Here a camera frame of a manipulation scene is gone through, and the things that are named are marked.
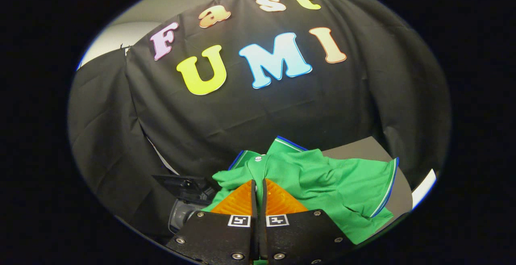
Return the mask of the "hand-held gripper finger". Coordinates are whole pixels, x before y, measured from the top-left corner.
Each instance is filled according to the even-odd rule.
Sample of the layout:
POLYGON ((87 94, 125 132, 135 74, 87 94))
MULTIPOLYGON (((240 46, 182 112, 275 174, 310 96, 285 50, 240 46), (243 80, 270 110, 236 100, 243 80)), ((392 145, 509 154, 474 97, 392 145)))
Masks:
POLYGON ((249 180, 214 211, 195 211, 166 248, 199 265, 252 265, 257 218, 256 182, 249 180))
POLYGON ((258 248, 267 264, 325 265, 354 247, 324 210, 308 210, 284 188, 263 180, 258 248))

